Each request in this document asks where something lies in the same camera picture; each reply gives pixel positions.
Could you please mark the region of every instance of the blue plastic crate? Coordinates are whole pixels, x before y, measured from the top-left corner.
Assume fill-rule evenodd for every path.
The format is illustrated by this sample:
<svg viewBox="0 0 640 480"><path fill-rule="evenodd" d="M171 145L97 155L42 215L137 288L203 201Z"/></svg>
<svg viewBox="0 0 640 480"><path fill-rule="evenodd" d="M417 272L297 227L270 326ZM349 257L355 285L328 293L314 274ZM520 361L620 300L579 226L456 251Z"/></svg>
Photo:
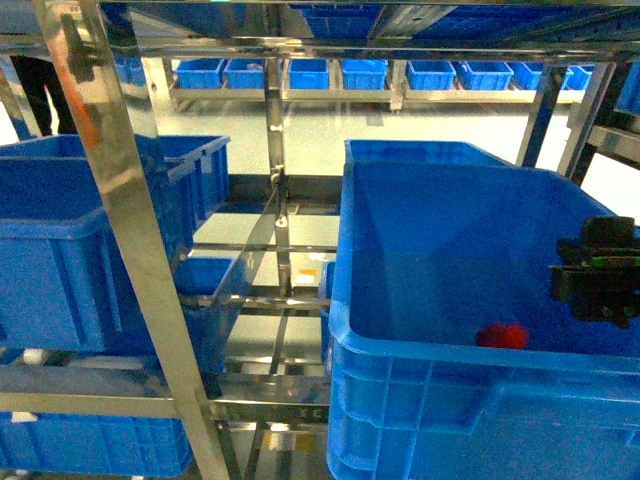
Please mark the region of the blue plastic crate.
<svg viewBox="0 0 640 480"><path fill-rule="evenodd" d="M640 115L640 63L631 67L631 72L624 84L617 108L634 115Z"/></svg>
<svg viewBox="0 0 640 480"><path fill-rule="evenodd" d="M414 60L407 63L412 90L451 90L456 71L451 62Z"/></svg>
<svg viewBox="0 0 640 480"><path fill-rule="evenodd" d="M182 158L156 192L166 244L191 245L198 212L217 202L202 165L226 160L220 142L163 139ZM104 351L135 329L139 308L83 155L77 136L0 148L0 346Z"/></svg>
<svg viewBox="0 0 640 480"><path fill-rule="evenodd" d="M225 61L219 58L200 58L180 62L176 69L180 88L220 88Z"/></svg>
<svg viewBox="0 0 640 480"><path fill-rule="evenodd" d="M380 5L297 5L316 38L367 38Z"/></svg>
<svg viewBox="0 0 640 480"><path fill-rule="evenodd" d="M580 7L459 6L415 38L489 40L585 18L596 9Z"/></svg>
<svg viewBox="0 0 640 480"><path fill-rule="evenodd" d="M593 65L570 67L573 76L569 79L569 87L574 90L585 90L593 75Z"/></svg>
<svg viewBox="0 0 640 480"><path fill-rule="evenodd" d="M291 60L289 86L293 89L328 90L328 60Z"/></svg>
<svg viewBox="0 0 640 480"><path fill-rule="evenodd" d="M456 71L467 90L507 90L513 77L505 62L458 62Z"/></svg>
<svg viewBox="0 0 640 480"><path fill-rule="evenodd" d="M416 140L347 140L347 163L398 162L429 165L512 166L464 142Z"/></svg>
<svg viewBox="0 0 640 480"><path fill-rule="evenodd" d="M331 292L333 291L333 272L336 268L336 262L326 262L322 266L322 273L320 274L320 285L318 286L318 298L320 300L331 299ZM329 310L320 310L320 357L323 363L331 358L332 348L329 346L331 343L331 333L329 332ZM331 371L331 365L327 365L327 371Z"/></svg>
<svg viewBox="0 0 640 480"><path fill-rule="evenodd" d="M114 58L114 61L120 83L129 83L129 59L126 57L116 57Z"/></svg>
<svg viewBox="0 0 640 480"><path fill-rule="evenodd" d="M557 239L609 210L541 170L350 162L341 212L335 478L636 478L640 323L550 296ZM496 321L527 350L475 346Z"/></svg>
<svg viewBox="0 0 640 480"><path fill-rule="evenodd" d="M343 60L342 85L347 90L384 90L386 60Z"/></svg>
<svg viewBox="0 0 640 480"><path fill-rule="evenodd" d="M520 87L523 90L536 90L538 88L538 84L540 83L540 78L542 77L542 69L544 67L544 63L542 62L530 62L530 63L522 63L515 62L509 63L509 66L513 70L514 78ZM562 88L567 88L571 77L573 76L573 70L570 68L567 69L567 73L564 77L564 82L562 82Z"/></svg>
<svg viewBox="0 0 640 480"><path fill-rule="evenodd" d="M163 136L162 149L171 167L193 163L195 172L185 179L194 206L195 225L202 224L229 196L229 137Z"/></svg>
<svg viewBox="0 0 640 480"><path fill-rule="evenodd" d="M238 305L197 306L198 296L218 295L225 282L225 294L247 293L245 268L240 260L216 257L189 257L174 275L181 295L183 313L200 371L224 371L224 347L240 314ZM151 337L142 317L137 314L128 335L107 351L113 355L155 355Z"/></svg>
<svg viewBox="0 0 640 480"><path fill-rule="evenodd" d="M264 88L264 60L235 58L224 69L229 88Z"/></svg>
<svg viewBox="0 0 640 480"><path fill-rule="evenodd" d="M147 82L144 76L144 67L142 66L142 60L139 58L129 59L129 83L136 87L144 87Z"/></svg>
<svg viewBox="0 0 640 480"><path fill-rule="evenodd" d="M11 413L0 413L0 468L173 478L193 461L180 420L57 414L36 418L13 423Z"/></svg>

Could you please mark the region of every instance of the crate handle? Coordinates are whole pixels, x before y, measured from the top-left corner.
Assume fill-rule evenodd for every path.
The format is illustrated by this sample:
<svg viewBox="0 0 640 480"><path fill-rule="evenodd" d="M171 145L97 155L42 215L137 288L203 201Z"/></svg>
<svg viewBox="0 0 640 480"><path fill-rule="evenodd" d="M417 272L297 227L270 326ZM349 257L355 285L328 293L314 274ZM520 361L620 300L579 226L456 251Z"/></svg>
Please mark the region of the crate handle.
<svg viewBox="0 0 640 480"><path fill-rule="evenodd" d="M637 386L624 387L599 380L500 381L491 388L478 413L634 432L640 430L640 380Z"/></svg>

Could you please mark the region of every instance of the metal rack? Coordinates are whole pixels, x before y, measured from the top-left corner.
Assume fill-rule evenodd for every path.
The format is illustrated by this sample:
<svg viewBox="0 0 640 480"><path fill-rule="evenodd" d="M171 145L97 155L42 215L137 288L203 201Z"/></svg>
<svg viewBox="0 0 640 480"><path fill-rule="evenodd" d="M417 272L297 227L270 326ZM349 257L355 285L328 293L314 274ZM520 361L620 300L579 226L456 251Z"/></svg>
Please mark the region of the metal rack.
<svg viewBox="0 0 640 480"><path fill-rule="evenodd" d="M534 167L553 109L561 95L566 66L598 62L582 107L574 120L572 134L560 171L580 183L596 152L626 164L640 165L640 128L636 117L614 112L614 105L629 68L640 58L640 43L625 41L583 41L558 43L536 32L533 40L505 38L493 42L438 42L411 40L420 27L435 22L461 4L530 5L512 0L374 0L384 8L376 22L375 35L366 40L316 40L295 38L287 29L283 12L294 0L254 0L244 2L260 13L262 24L251 35L231 32L225 38L193 37L188 29L167 28L167 36L136 36L132 9L136 2L106 1L103 12L96 0L34 0L46 47L55 64L79 129L88 161L118 240L121 254L154 346L163 375L124 370L75 369L73 378L61 367L0 367L0 410L49 413L100 414L180 418L205 479L238 479L238 465L230 437L230 423L255 424L255 437L245 478L253 478L261 438L273 423L289 426L290 433L317 431L327 422L329 379L301 375L275 375L282 359L282 342L287 321L294 313L313 312L326 303L305 297L291 281L290 253L333 251L323 247L291 245L288 204L301 204L305 212L333 212L339 203L339 177L288 176L284 155L283 101L293 93L282 88L278 60L305 56L339 58L386 58L396 61L392 78L403 73L407 59L536 60L547 62L517 164ZM152 3L166 3L159 0ZM175 2L194 3L190 0ZM221 5L207 2L212 15L225 15ZM305 3L320 3L307 0ZM338 0L335 3L347 3ZM571 5L575 2L538 1L535 5ZM601 17L583 22L597 23L607 15L635 15L640 2L631 0L590 0L583 5L609 7ZM575 21L564 27L574 26ZM562 31L555 26L553 31ZM46 54L43 39L33 33L3 35L3 55ZM201 375L182 316L160 231L145 180L141 158L161 155L156 123L147 85L122 88L116 75L114 56L188 58L198 56L265 58L264 94L270 175L234 176L229 199L233 211L240 205L262 203L264 209L246 245L200 244L201 249L237 250L240 258L251 260L247 277L253 279L264 253L277 254L279 285L260 295L230 297L219 295L212 302L234 301L247 309L280 316L280 328L270 361L269 375L227 373ZM38 135L24 92L11 64L5 62L6 82L0 81L0 96L21 138ZM394 108L394 90L390 102ZM299 100L309 100L307 92ZM416 101L434 101L425 95ZM276 245L269 245L271 236Z"/></svg>

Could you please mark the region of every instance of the shelving unit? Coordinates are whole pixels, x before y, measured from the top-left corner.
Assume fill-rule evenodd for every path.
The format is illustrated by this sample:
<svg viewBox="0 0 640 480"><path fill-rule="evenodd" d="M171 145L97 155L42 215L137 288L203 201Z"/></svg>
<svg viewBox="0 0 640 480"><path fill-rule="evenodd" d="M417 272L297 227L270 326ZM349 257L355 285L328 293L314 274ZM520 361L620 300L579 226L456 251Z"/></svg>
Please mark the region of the shelving unit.
<svg viewBox="0 0 640 480"><path fill-rule="evenodd" d="M175 2L187 6L198 0ZM491 41L412 40L412 37L462 4L522 5L524 0L415 0L397 4L385 0L370 38L360 40L319 40L296 38L291 32L287 4L294 0L254 0L246 3L245 15L259 22L233 31L233 25L246 26L233 17L236 3L202 2L211 18L225 19L224 36L194 35L189 25L162 22L157 15L146 16L133 0L34 0L37 20L45 32L46 47L61 78L67 99L79 128L96 183L103 197L120 251L151 333L163 375L126 370L74 369L73 375L54 366L0 367L0 410L145 416L180 418L204 479L238 479L242 473L230 436L230 422L254 424L255 437L244 478L253 478L261 439L274 424L285 424L290 434L317 432L327 422L330 380L302 375L274 375L278 366L295 364L280 358L282 342L290 316L317 313L326 302L314 300L314 291L292 288L292 252L333 251L314 246L291 245L288 205L299 203L299 214L308 211L335 212L340 197L340 178L289 177L284 155L283 102L364 101L358 91L336 88L340 85L335 60L340 58L384 58L394 61L391 88L367 92L366 101L389 103L398 110L403 102L451 101L438 92L410 92L402 89L404 61L407 59L477 59L543 61L546 66L537 92L492 92L483 101L532 101L533 107L518 155L519 166L535 167L542 140L558 101L578 101L576 92L561 92L568 65L597 63L582 106L573 121L571 137L560 172L580 184L591 159L601 152L640 168L640 128L637 118L614 111L615 101L629 72L629 63L640 59L638 25L640 2L632 0L590 0L583 5L601 6L591 17L567 20L549 28L532 27ZM321 3L306 0L306 4ZM346 4L346 0L336 3ZM542 1L535 5L574 5L575 2ZM6 8L5 2L0 9ZM149 5L171 5L165 0ZM32 15L30 7L27 14ZM134 32L142 22L154 35ZM617 32L611 40L587 36L568 41L563 32L584 28L593 31L602 23L620 18L623 40ZM2 55L47 54L43 38L36 32L11 31L0 36ZM171 89L175 100L210 99L264 100L268 137L270 175L236 176L227 209L242 212L248 203L261 203L262 215L246 245L199 244L204 250L235 250L246 261L246 279L252 283L266 251L277 254L279 285L256 290L249 297L211 299L216 303L233 301L247 311L253 309L280 317L280 328L270 362L270 375L226 373L201 375L182 316L182 310L162 245L160 231L146 185L140 158L155 158L158 132L149 99L148 85L121 87L116 75L115 57L155 57L165 59L194 57L265 58L265 89L261 91L186 91ZM332 61L334 89L327 92L292 91L282 88L279 59L299 57L329 58ZM10 61L3 64L0 96L20 138L39 134ZM167 80L172 84L172 75ZM478 101L482 92L455 90L456 101ZM271 192L264 195L265 185ZM269 242L275 232L276 246Z"/></svg>

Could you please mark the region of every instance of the metal frame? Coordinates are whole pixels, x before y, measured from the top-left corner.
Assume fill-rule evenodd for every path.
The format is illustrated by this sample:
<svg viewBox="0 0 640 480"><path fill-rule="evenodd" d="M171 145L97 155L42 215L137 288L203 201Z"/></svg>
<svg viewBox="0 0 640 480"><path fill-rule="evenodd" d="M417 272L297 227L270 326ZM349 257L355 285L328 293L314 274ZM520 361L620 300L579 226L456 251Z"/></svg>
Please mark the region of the metal frame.
<svg viewBox="0 0 640 480"><path fill-rule="evenodd" d="M190 3L189 0L173 0ZM191 31L170 26L172 37L137 39L132 28L130 3L118 0L106 5L104 16L96 0L33 0L40 25L79 133L87 151L96 183L113 226L114 233L142 306L145 321L160 358L163 373L121 370L74 369L72 376L61 367L0 367L0 409L9 411L57 412L121 416L180 418L193 447L200 474L205 479L241 478L229 435L229 422L255 423L256 434L250 455L252 464L245 478L253 478L264 431L270 424L290 425L289 434L317 432L316 425L328 418L329 380L324 377L277 375L280 366L285 373L310 364L304 359L282 356L282 342L290 316L325 308L326 302L301 297L291 284L291 252L322 251L333 253L334 247L291 245L289 241L289 209L296 203L309 212L334 213L339 203L339 177L290 177L285 168L283 141L283 102L327 100L310 92L294 92L283 88L285 78L279 74L280 59L302 56L339 59L345 57L389 58L393 60L390 88L376 94L347 92L339 88L325 93L338 101L375 101L389 103L399 110L410 102L478 101L478 92L455 90L455 99L437 92L411 92L404 79L405 61L423 59L493 59L539 60L548 63L538 92L508 91L496 101L532 101L525 142L518 157L523 166L535 166L541 141L548 128L554 106L573 92L559 92L566 65L576 62L601 64L585 94L582 108L574 122L571 138L561 163L561 172L580 183L595 152L602 152L627 164L639 165L637 146L640 129L634 118L613 112L616 93L624 83L628 67L624 62L640 58L640 42L585 42L554 44L549 41L512 39L500 45L487 42L414 41L415 26L407 23L420 13L421 23L437 21L456 5L531 5L513 0L373 0L388 4L376 22L371 38L353 40L313 40L283 36L279 6L294 0L245 0L263 8L263 34L254 37L214 39L198 38ZM304 3L322 3L306 0ZM334 3L348 3L337 0ZM588 0L584 5L608 7L640 7L638 1ZM574 0L538 0L536 5L574 5ZM12 53L46 53L44 40L38 35L2 35L3 55ZM196 245L203 250L238 250L250 264L247 275L252 283L267 251L278 259L279 285L268 294L240 296L221 287L224 294L200 299L214 305L224 302L242 304L245 311L280 315L277 341L271 357L265 359L230 359L230 363L268 363L268 375L227 373L201 375L185 326L178 295L173 285L167 251L162 244L148 182L153 182L162 169L162 151L147 86L122 88L118 82L114 56L188 58L193 56L239 56L266 58L265 91L206 92L219 95L208 98L233 98L265 101L269 146L269 176L232 177L232 202L227 208L241 212L246 202L262 205L262 215L246 245ZM173 81L164 60L168 84ZM332 62L333 84L339 85L336 62ZM5 68L5 75L10 69ZM10 112L14 125L29 117L24 99L20 103L19 86L10 85L0 76L0 96ZM171 89L178 100L194 100L203 92ZM29 129L28 135L37 135ZM272 234L276 245L269 245ZM280 465L290 472L290 455L284 454Z"/></svg>

